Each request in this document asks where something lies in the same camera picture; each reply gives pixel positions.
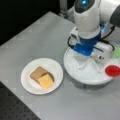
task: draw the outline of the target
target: bread slice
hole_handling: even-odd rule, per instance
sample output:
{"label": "bread slice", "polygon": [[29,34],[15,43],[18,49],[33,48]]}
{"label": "bread slice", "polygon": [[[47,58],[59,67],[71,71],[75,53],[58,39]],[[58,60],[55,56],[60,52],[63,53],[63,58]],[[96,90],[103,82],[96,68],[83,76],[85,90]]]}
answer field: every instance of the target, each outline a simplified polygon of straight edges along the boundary
{"label": "bread slice", "polygon": [[49,76],[51,77],[51,79],[54,81],[54,77],[51,73],[49,73],[47,70],[45,70],[42,67],[37,67],[36,70],[31,73],[30,77],[35,80],[36,82],[38,82],[38,79],[41,78],[42,76],[49,74]]}

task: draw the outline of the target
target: table surface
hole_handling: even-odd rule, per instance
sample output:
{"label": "table surface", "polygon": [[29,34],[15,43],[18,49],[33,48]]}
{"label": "table surface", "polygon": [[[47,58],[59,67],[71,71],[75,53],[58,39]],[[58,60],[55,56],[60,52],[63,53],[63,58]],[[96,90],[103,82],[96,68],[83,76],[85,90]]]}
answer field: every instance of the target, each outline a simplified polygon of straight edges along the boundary
{"label": "table surface", "polygon": [[[42,120],[120,120],[120,80],[87,91],[75,87],[64,70],[63,56],[74,24],[49,12],[0,47],[0,80]],[[21,72],[32,60],[52,58],[64,70],[54,92],[33,95],[21,85]]]}

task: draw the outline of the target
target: cable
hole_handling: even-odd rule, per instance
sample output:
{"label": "cable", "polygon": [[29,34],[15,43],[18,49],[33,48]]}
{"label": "cable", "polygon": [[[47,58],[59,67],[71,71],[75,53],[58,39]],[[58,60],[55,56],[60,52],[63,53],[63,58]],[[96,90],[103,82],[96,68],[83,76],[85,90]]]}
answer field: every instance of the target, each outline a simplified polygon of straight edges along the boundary
{"label": "cable", "polygon": [[112,27],[110,28],[111,31],[110,31],[106,36],[104,36],[103,38],[101,38],[100,41],[104,40],[104,39],[107,38],[109,35],[111,35],[111,34],[113,33],[113,31],[115,30],[115,27],[116,27],[116,26],[112,26]]}
{"label": "cable", "polygon": [[68,46],[69,46],[71,49],[73,49],[73,48],[74,48],[74,45],[70,45],[70,43],[69,43],[69,42],[70,42],[70,39],[71,39],[71,36],[68,38],[68,42],[67,42],[67,43],[68,43]]}

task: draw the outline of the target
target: white plate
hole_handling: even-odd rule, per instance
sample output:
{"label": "white plate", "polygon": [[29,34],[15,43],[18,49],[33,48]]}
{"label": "white plate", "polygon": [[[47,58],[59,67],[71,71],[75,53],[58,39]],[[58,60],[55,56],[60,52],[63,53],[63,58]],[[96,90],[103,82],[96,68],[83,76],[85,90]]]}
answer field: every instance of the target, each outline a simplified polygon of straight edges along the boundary
{"label": "white plate", "polygon": [[[37,68],[43,67],[54,76],[54,85],[47,90],[41,89],[40,85],[30,78],[30,74]],[[55,90],[63,79],[63,70],[59,63],[49,58],[40,58],[30,62],[21,73],[22,86],[33,94],[47,94]]]}
{"label": "white plate", "polygon": [[93,63],[87,64],[83,70],[78,70],[74,61],[74,53],[73,50],[67,49],[64,55],[64,67],[72,78],[88,85],[101,85],[110,82],[113,78],[106,75],[105,68],[109,65],[119,66],[120,63],[119,59],[111,59],[108,64],[102,66],[103,69],[101,73],[97,71]]}

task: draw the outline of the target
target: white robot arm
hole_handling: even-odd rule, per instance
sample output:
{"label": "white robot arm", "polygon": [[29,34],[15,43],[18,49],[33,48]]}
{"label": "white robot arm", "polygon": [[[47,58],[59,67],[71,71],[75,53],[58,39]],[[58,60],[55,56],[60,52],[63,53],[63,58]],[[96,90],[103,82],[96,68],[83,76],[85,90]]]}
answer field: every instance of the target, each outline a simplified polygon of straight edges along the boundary
{"label": "white robot arm", "polygon": [[99,41],[100,20],[120,27],[120,0],[76,0],[74,19],[76,27],[71,36],[80,44],[73,49],[85,56],[96,56],[95,59],[100,62],[110,59],[114,48]]}

